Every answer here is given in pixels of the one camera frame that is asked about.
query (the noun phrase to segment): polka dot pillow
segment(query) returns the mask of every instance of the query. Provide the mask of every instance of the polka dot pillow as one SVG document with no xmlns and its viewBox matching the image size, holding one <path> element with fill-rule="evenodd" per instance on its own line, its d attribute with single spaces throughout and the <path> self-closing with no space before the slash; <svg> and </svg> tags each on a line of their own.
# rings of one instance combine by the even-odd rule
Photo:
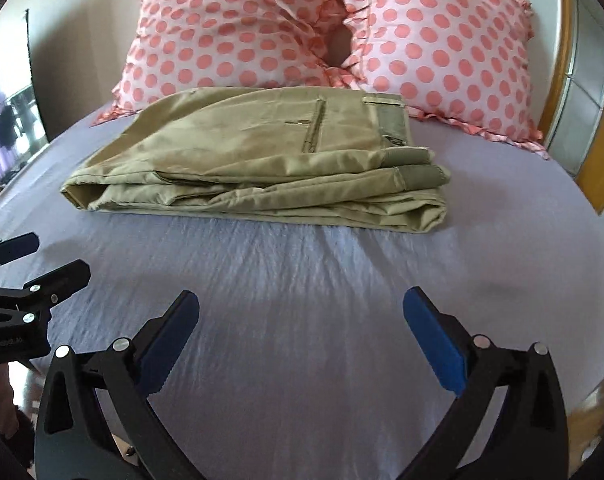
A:
<svg viewBox="0 0 604 480">
<path fill-rule="evenodd" d="M 115 103 L 97 122 L 204 86 L 330 86 L 341 0 L 142 0 Z"/>
<path fill-rule="evenodd" d="M 403 95 L 417 118 L 543 149 L 530 115 L 526 0 L 345 0 L 348 72 L 334 86 Z"/>
</svg>

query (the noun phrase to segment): bed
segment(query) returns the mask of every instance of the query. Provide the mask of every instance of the bed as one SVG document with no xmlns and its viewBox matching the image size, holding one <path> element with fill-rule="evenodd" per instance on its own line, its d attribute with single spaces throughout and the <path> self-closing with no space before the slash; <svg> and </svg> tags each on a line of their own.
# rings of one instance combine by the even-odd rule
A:
<svg viewBox="0 0 604 480">
<path fill-rule="evenodd" d="M 90 214 L 59 189 L 133 120 L 90 128 L 95 116 L 54 139 L 0 195 L 0 238 L 34 231 L 41 241 L 0 268 L 0 285 L 86 260 L 89 287 L 49 325 L 51 345 L 76 352 L 133 335 L 181 290 L 195 292 L 200 323 L 150 402 L 208 478 L 402 471 L 453 399 L 402 319 L 414 285 L 471 333 L 549 346 L 569 412 L 604 377 L 604 224 L 556 161 L 411 120 L 414 141 L 452 173 L 448 219 L 423 235 Z M 50 359 L 35 364 L 46 372 Z M 481 451 L 499 397 L 468 458 Z"/>
</svg>

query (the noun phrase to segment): khaki pants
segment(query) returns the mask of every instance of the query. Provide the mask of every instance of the khaki pants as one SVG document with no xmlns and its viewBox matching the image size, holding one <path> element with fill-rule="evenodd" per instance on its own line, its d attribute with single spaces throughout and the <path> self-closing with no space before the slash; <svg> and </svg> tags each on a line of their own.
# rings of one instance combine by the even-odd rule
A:
<svg viewBox="0 0 604 480">
<path fill-rule="evenodd" d="M 64 184 L 76 207 L 424 232 L 448 173 L 402 99 L 331 88 L 203 88 L 162 99 Z"/>
</svg>

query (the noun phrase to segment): pillow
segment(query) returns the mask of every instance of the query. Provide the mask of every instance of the pillow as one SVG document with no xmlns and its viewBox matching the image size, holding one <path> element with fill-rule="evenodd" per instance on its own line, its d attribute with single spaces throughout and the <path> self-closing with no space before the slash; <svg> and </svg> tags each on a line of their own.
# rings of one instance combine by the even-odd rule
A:
<svg viewBox="0 0 604 480">
<path fill-rule="evenodd" d="M 142 0 L 114 106 L 103 122 L 205 86 L 330 86 L 328 34 L 341 0 Z"/>
<path fill-rule="evenodd" d="M 527 0 L 345 0 L 352 55 L 334 86 L 401 94 L 416 118 L 543 152 L 530 118 Z"/>
</svg>

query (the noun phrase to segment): pink ruffled pillow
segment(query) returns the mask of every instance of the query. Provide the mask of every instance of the pink ruffled pillow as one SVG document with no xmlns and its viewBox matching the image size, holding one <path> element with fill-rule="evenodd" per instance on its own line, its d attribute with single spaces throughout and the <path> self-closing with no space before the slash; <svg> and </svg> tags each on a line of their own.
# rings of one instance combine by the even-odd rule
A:
<svg viewBox="0 0 604 480">
<path fill-rule="evenodd" d="M 536 152 L 527 0 L 345 0 L 352 56 L 334 86 L 403 95 L 435 116 Z"/>
<path fill-rule="evenodd" d="M 142 0 L 110 120 L 204 86 L 330 86 L 327 35 L 342 0 Z"/>
</svg>

